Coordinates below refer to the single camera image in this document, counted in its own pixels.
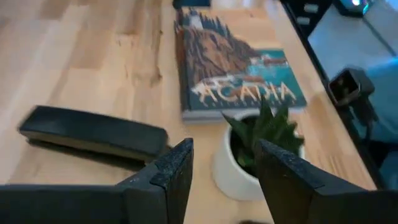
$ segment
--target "white pot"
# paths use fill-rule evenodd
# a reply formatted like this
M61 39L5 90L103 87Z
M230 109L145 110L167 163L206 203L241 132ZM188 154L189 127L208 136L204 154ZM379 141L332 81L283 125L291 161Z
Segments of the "white pot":
M259 110L245 110L234 116L242 120L249 116L258 116ZM235 161L229 145L231 126L228 125L223 136L221 149L213 159L213 178L217 187L227 196L236 200L264 200L259 179L246 173ZM304 159L304 147L299 150L299 156Z

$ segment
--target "wooden desk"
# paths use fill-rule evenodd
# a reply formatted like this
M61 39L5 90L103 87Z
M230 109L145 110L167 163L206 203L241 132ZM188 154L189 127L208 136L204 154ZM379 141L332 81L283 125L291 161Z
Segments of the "wooden desk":
M308 101L293 119L312 164L366 189L375 186L278 1L215 0L214 7L263 8L252 18L273 33ZM180 119L171 0L0 1L0 182L115 184L133 171L28 145L16 127L36 104L110 114L164 127L174 145L195 141L186 223L271 221L265 202L225 197L211 160L226 123ZM226 19L244 22L248 14Z

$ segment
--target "green leaf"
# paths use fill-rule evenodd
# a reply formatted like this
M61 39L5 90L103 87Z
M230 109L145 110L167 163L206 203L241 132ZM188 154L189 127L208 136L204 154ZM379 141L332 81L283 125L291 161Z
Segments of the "green leaf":
M278 131L278 129L281 126L283 127L286 125L288 115L289 115L288 107L283 107L279 109L273 119L271 119L265 126L263 126L261 129L259 129L257 132L254 133L254 137L252 139L252 146L259 139L266 139L272 142L274 134Z
M254 125L254 133L258 133L273 117L271 107L264 96L261 96L260 115Z
M256 122L258 120L258 117L253 118L253 119L246 119L245 123L248 125L248 150L249 152L251 152L251 148L250 148L250 143L252 142L253 139L253 132L254 132L254 127L256 125Z
M281 141L278 146L295 153L299 154L300 147L304 144L304 138L300 137L292 137L290 139L286 139L286 141Z
M225 120L231 125L232 130L241 138L244 147L249 147L249 130L247 124L223 114Z
M273 137L274 144L277 144L279 141L285 141L286 139L294 138L294 130L296 127L296 122L287 123L285 126L281 126Z
M245 154L243 149L238 151L238 159L236 161L241 167L254 166L254 159Z

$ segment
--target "book spine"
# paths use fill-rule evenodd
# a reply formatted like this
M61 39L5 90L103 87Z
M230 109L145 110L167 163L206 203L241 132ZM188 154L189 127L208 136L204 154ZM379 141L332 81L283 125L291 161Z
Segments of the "book spine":
M185 45L184 45L184 29L183 29L183 12L181 9L177 10L177 18L175 20L175 54L177 58L178 76L180 79L180 101L181 110L189 110L189 87L187 77L187 66L185 60Z

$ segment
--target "book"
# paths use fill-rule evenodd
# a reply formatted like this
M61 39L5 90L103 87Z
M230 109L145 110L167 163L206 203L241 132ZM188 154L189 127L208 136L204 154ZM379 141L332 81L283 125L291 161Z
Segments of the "book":
M307 104L284 51L251 47L217 13L180 9L175 33L184 121L222 121L221 113L258 110L261 96L275 110Z

